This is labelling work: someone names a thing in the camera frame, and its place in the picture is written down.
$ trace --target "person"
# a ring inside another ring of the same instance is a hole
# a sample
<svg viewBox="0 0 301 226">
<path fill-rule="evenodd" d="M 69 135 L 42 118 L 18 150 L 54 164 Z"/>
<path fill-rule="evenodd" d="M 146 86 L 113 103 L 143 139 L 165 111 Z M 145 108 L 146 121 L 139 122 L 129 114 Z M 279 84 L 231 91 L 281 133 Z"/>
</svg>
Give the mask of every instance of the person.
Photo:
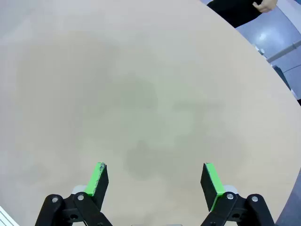
<svg viewBox="0 0 301 226">
<path fill-rule="evenodd" d="M 239 27 L 276 7 L 277 0 L 213 0 L 207 4 L 233 27 Z"/>
</svg>

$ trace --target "green gripper pad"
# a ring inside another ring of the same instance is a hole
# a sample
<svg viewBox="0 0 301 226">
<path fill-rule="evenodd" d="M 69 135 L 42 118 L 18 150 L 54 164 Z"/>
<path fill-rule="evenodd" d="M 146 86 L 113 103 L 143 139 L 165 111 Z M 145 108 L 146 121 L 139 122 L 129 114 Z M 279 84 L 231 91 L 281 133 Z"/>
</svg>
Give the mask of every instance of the green gripper pad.
<svg viewBox="0 0 301 226">
<path fill-rule="evenodd" d="M 220 178 L 212 163 L 204 163 L 201 185 L 209 211 L 214 209 L 217 199 L 225 193 Z"/>
<path fill-rule="evenodd" d="M 85 189 L 85 193 L 92 197 L 92 200 L 101 209 L 105 192 L 109 184 L 107 165 L 98 162 L 94 168 L 90 181 Z"/>
</svg>

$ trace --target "round table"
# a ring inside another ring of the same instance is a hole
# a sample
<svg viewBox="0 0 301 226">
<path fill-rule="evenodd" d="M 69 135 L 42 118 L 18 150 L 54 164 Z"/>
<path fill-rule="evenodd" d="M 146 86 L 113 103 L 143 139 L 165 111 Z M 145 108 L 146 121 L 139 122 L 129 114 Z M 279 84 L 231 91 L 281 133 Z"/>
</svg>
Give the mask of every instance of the round table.
<svg viewBox="0 0 301 226">
<path fill-rule="evenodd" d="M 207 6 L 52 0 L 18 19 L 0 41 L 0 205 L 20 225 L 98 161 L 115 226 L 200 225 L 204 162 L 276 221 L 300 168 L 301 108 Z"/>
</svg>

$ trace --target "white object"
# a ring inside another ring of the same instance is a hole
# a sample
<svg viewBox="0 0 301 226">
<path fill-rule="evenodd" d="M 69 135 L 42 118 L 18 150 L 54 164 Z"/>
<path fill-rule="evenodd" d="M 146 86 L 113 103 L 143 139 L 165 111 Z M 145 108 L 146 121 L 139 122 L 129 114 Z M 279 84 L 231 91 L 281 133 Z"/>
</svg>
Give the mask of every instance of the white object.
<svg viewBox="0 0 301 226">
<path fill-rule="evenodd" d="M 0 206 L 0 226 L 19 226 Z"/>
<path fill-rule="evenodd" d="M 77 192 L 83 192 L 86 189 L 87 185 L 77 185 L 73 188 L 72 194 L 76 194 Z"/>
<path fill-rule="evenodd" d="M 262 49 L 262 48 L 259 49 L 255 44 L 253 44 L 253 46 L 255 47 L 255 49 L 257 50 L 257 52 L 260 53 L 260 55 L 262 55 L 262 56 L 264 55 L 264 53 L 265 53 L 265 52 L 264 52 L 264 49 Z"/>
<path fill-rule="evenodd" d="M 233 192 L 234 194 L 238 194 L 237 189 L 233 185 L 223 185 L 226 192 Z"/>
</svg>

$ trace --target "floor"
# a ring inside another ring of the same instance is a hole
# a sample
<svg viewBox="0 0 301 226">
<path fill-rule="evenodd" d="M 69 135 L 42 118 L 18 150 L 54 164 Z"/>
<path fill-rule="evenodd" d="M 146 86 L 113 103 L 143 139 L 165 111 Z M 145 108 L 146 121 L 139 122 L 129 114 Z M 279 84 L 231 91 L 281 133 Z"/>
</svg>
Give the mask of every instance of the floor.
<svg viewBox="0 0 301 226">
<path fill-rule="evenodd" d="M 259 49 L 264 49 L 267 58 L 301 40 L 301 34 L 276 7 L 273 11 L 260 15 L 255 20 L 240 26 L 237 30 Z M 284 73 L 290 87 L 298 99 L 301 99 L 301 48 L 272 62 Z M 296 180 L 292 193 L 278 221 L 277 226 L 299 226 L 301 222 L 301 171 Z"/>
</svg>

